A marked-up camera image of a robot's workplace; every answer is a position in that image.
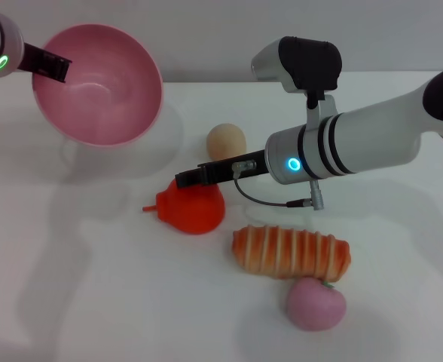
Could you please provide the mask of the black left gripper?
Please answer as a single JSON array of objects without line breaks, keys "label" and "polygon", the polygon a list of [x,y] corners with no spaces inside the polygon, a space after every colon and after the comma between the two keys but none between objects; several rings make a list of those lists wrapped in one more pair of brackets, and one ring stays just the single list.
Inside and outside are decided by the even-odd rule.
[{"label": "black left gripper", "polygon": [[44,52],[41,48],[25,43],[23,58],[17,69],[65,83],[71,64],[71,60],[56,54]]}]

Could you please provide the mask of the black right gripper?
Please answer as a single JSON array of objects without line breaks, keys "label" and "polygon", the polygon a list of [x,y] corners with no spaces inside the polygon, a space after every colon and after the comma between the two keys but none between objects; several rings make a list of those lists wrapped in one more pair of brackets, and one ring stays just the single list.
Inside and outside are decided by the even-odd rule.
[{"label": "black right gripper", "polygon": [[237,177],[247,178],[268,174],[264,150],[228,158],[221,163],[200,164],[198,168],[175,175],[178,188],[191,186],[209,186],[232,181]]}]

